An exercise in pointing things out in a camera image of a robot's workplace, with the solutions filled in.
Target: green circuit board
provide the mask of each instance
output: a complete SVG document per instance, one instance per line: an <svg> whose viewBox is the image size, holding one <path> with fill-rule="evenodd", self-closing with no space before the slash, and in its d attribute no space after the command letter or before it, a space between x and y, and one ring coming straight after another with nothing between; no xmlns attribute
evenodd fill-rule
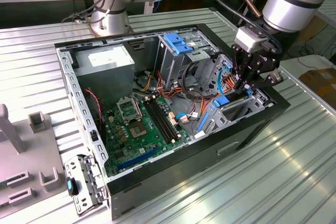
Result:
<svg viewBox="0 0 336 224"><path fill-rule="evenodd" d="M171 111L163 97L157 98L156 102L162 109L165 109L165 112ZM182 127L178 130L172 126L175 133L181 137L175 143L167 144L143 102L139 101L138 105L142 113L142 120L130 122L128 125L124 124L117 105L103 112L106 122L105 148L109 155L109 159L105 162L104 166L108 176L116 175L126 169L132 168L134 165L147 161L149 158L159 156L190 141L187 132ZM124 109L128 112L132 111L130 107L122 109L124 114ZM144 155L150 156L145 159L142 158L139 162L126 168L118 169L125 162L132 161L140 156L143 157Z"/></svg>

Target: metal grooved surface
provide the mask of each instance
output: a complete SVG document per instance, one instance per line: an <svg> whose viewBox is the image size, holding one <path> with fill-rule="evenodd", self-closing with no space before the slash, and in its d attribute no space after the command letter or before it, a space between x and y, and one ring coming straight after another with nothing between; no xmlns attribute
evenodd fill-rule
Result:
<svg viewBox="0 0 336 224"><path fill-rule="evenodd" d="M209 9L130 17L136 31L206 23L229 45L235 30ZM0 98L10 119L49 113L63 161L84 152L52 44L90 38L85 25L0 30ZM291 107L245 149L114 223L336 222L336 117L291 79L276 86ZM0 223L111 223L100 207L77 217L67 192Z"/></svg>
<svg viewBox="0 0 336 224"><path fill-rule="evenodd" d="M336 27L336 0L325 0L316 15Z"/></svg>

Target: blue tab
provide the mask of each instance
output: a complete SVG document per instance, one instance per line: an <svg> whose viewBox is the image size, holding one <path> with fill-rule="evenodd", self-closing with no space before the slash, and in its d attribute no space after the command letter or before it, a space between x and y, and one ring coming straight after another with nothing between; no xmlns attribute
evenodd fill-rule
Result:
<svg viewBox="0 0 336 224"><path fill-rule="evenodd" d="M252 95L252 90L251 89L246 90L246 92L247 92L248 97L250 97Z"/></svg>
<svg viewBox="0 0 336 224"><path fill-rule="evenodd" d="M71 181L70 181L70 180L68 181L68 189L69 189L69 190L72 189L72 184L71 184Z"/></svg>
<svg viewBox="0 0 336 224"><path fill-rule="evenodd" d="M217 97L215 100L214 100L214 104L217 108L225 105L226 103L229 103L230 101L225 97L225 96L222 96L222 97Z"/></svg>
<svg viewBox="0 0 336 224"><path fill-rule="evenodd" d="M175 50L178 55L192 52L194 49L189 47L177 33L165 34L164 39Z"/></svg>
<svg viewBox="0 0 336 224"><path fill-rule="evenodd" d="M201 129L202 129L203 125L205 124L205 121L208 119L208 117L209 117L209 113L206 113L205 116L203 117L199 127L196 130L197 132L201 131Z"/></svg>

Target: motherboard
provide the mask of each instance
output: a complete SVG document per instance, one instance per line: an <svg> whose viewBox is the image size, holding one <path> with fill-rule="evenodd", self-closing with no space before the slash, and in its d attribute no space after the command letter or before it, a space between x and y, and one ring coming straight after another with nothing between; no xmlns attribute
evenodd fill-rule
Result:
<svg viewBox="0 0 336 224"><path fill-rule="evenodd" d="M109 155L105 163L108 176L114 176L190 141L183 127L172 120L172 111L163 97L148 101L132 98L127 102L123 100L121 104L117 103L103 112L106 123L105 147ZM138 114L138 108L142 118L129 121L127 118Z"/></svg>

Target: blue wire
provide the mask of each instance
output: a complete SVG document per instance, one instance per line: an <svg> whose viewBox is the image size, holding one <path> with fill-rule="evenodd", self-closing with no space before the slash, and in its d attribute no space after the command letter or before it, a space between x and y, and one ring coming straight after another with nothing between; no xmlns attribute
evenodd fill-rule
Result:
<svg viewBox="0 0 336 224"><path fill-rule="evenodd" d="M229 72L230 69L228 69L228 68L223 68L223 69L222 69L221 71L219 71L219 73L218 73L217 85L218 85L218 90L219 90L220 94L223 94L223 90L222 90L222 81L221 81L221 78L222 78L222 72L223 72L223 71L227 71L227 72Z"/></svg>
<svg viewBox="0 0 336 224"><path fill-rule="evenodd" d="M157 3L157 6L156 6L156 8L154 9L154 13L156 12L156 10L158 9L158 7L160 6L160 1Z"/></svg>
<svg viewBox="0 0 336 224"><path fill-rule="evenodd" d="M181 114L178 114L178 115L176 116L176 119L180 119L180 117L182 117L182 116L184 116L184 115L187 115L187 113L181 113Z"/></svg>

